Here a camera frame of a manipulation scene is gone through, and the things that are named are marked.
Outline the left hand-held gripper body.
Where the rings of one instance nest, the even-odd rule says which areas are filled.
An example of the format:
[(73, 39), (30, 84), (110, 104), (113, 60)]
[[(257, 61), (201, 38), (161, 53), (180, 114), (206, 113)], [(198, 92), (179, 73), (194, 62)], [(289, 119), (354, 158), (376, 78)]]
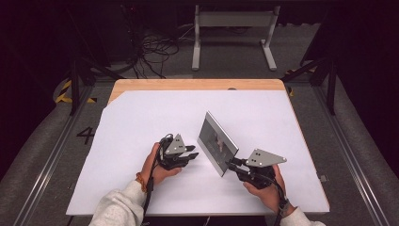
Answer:
[(183, 139), (180, 134), (176, 137), (167, 134), (160, 140), (160, 146), (156, 154), (157, 163), (165, 170), (183, 168), (188, 164), (189, 158), (182, 157), (186, 152)]

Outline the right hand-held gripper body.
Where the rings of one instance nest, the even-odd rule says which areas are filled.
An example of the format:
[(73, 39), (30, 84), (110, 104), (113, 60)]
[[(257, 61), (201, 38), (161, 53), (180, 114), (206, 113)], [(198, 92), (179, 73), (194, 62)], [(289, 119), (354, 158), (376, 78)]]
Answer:
[(236, 174), (240, 181), (248, 182), (257, 189), (263, 189), (270, 186), (275, 179), (273, 165), (285, 163), (286, 161), (285, 157), (255, 149), (247, 158), (247, 166), (237, 166), (242, 172), (236, 172)]

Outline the rectangular mirror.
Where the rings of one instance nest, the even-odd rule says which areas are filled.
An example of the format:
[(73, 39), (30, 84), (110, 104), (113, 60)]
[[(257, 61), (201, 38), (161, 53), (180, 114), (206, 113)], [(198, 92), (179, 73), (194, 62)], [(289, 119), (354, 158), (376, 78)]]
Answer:
[(239, 150), (210, 111), (205, 114), (199, 132), (198, 144), (220, 177), (224, 176), (228, 170), (228, 163)]

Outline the person's left hand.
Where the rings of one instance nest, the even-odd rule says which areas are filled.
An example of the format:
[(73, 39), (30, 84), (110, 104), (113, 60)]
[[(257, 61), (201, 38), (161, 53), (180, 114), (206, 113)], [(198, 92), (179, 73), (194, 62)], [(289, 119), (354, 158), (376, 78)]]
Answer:
[(166, 170), (160, 166), (153, 167), (152, 164), (153, 161), (155, 160), (158, 148), (159, 148), (159, 143), (155, 142), (152, 146), (151, 152), (146, 157), (141, 172), (138, 174), (138, 177), (136, 178), (136, 180), (140, 182), (143, 186), (145, 186), (148, 183), (150, 179), (150, 174), (152, 174), (153, 184), (157, 186), (161, 182), (163, 182), (167, 177), (175, 176), (182, 171), (181, 168)]

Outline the person's right hand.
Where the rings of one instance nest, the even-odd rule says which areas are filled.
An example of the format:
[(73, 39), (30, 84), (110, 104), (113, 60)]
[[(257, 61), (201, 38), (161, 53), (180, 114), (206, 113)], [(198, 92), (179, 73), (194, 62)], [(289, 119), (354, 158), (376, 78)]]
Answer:
[[(286, 192), (284, 180), (280, 174), (279, 166), (273, 166), (275, 172), (275, 179), (279, 186), (281, 187), (283, 192)], [(264, 189), (257, 189), (255, 186), (248, 182), (243, 182), (243, 186), (247, 189), (247, 191), (258, 197), (261, 202), (270, 210), (272, 210), (275, 214), (279, 212), (279, 190), (276, 186), (271, 185)]]

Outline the wristwatch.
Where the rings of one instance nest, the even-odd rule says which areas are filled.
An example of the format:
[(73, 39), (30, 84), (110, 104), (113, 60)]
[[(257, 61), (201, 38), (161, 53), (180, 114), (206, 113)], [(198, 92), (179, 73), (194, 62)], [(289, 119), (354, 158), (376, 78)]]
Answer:
[(284, 217), (290, 206), (290, 201), (286, 198), (279, 199), (279, 215)]

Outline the white table sheet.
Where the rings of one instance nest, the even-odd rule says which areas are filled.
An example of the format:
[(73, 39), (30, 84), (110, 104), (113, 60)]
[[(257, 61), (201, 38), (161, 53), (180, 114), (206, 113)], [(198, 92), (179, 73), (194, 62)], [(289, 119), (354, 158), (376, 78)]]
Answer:
[(263, 215), (236, 174), (219, 175), (198, 146), (211, 113), (247, 158), (259, 148), (285, 157), (280, 165), (290, 202), (306, 213), (330, 206), (317, 177), (291, 102), (283, 90), (125, 91), (103, 111), (89, 154), (67, 209), (70, 216), (94, 213), (101, 197), (135, 179), (154, 142), (179, 134), (198, 154), (178, 175), (156, 186), (150, 216)]

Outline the person's dark clothing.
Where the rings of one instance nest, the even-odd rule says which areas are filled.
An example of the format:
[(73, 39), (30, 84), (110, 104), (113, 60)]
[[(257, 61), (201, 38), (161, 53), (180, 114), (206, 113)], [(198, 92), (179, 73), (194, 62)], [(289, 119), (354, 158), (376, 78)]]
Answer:
[(265, 217), (145, 217), (141, 226), (268, 226)]

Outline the black metal stand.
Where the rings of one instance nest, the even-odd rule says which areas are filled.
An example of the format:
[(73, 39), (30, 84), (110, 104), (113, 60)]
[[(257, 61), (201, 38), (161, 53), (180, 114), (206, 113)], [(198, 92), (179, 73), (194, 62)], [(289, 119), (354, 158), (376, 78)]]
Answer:
[(314, 87), (319, 87), (327, 79), (327, 109), (331, 115), (335, 115), (334, 101), (335, 88), (337, 79), (337, 67), (334, 59), (331, 57), (322, 57), (307, 63), (292, 73), (285, 74), (281, 81), (283, 83), (293, 80), (294, 78), (304, 74), (310, 69), (314, 69), (314, 73), (309, 80)]
[(96, 82), (95, 73), (91, 70), (94, 68), (103, 75), (110, 77), (115, 80), (122, 79), (121, 75), (108, 70), (106, 67), (101, 66), (99, 63), (91, 60), (87, 57), (76, 57), (71, 63), (71, 75), (72, 81), (72, 110), (70, 115), (73, 116), (79, 106), (82, 103), (79, 91), (79, 82), (82, 81), (85, 86), (92, 87)]

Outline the yellow and black floor tape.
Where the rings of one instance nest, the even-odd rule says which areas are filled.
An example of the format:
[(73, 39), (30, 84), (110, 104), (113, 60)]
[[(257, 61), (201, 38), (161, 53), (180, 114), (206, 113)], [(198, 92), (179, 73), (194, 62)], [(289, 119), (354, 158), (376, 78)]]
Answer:
[(68, 92), (68, 89), (72, 86), (72, 81), (71, 79), (67, 79), (64, 85), (62, 86), (58, 96), (55, 99), (56, 103), (72, 103), (72, 98), (67, 97), (66, 94)]

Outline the white metal stand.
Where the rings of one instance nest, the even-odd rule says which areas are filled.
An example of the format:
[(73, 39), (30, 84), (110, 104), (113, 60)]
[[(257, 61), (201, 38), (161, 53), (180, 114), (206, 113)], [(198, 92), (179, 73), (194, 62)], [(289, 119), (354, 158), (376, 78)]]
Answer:
[(192, 66), (193, 71), (200, 69), (200, 29), (202, 27), (265, 27), (266, 37), (260, 40), (269, 70), (277, 69), (275, 59), (270, 49), (270, 43), (279, 17), (280, 6), (266, 11), (201, 11), (195, 7), (194, 46)]

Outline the metal floor rail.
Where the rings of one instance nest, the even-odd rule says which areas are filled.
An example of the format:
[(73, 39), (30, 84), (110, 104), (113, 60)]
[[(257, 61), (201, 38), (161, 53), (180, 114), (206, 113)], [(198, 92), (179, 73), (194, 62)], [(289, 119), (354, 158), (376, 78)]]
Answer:
[(327, 97), (319, 87), (314, 87), (313, 92), (318, 100), (318, 103), (323, 108), (327, 115), (327, 120), (332, 127), (335, 137), (338, 139), (340, 145), (340, 152), (343, 156), (346, 166), (352, 175), (352, 178), (358, 188), (359, 194), (365, 203), (369, 214), (374, 222), (375, 226), (391, 226), (384, 211), (381, 208), (379, 201), (377, 200), (374, 191), (371, 188), (369, 180), (364, 174), (358, 159), (355, 157), (352, 148), (346, 139), (343, 129), (340, 126), (338, 120), (333, 116), (329, 108), (327, 107)]
[(35, 181), (35, 184), (33, 185), (27, 199), (24, 202), (23, 207), (18, 214), (18, 217), (16, 217), (16, 219), (14, 220), (12, 226), (28, 225), (28, 222), (32, 218), (33, 213), (54, 174), (56, 165), (65, 150), (68, 138), (72, 133), (72, 128), (75, 126), (92, 90), (93, 87), (82, 88), (82, 92), (78, 96), (78, 101), (80, 102), (80, 104), (78, 105), (78, 107), (76, 107), (74, 113), (67, 118), (67, 121), (56, 141), (55, 146), (50, 152), (38, 178)]

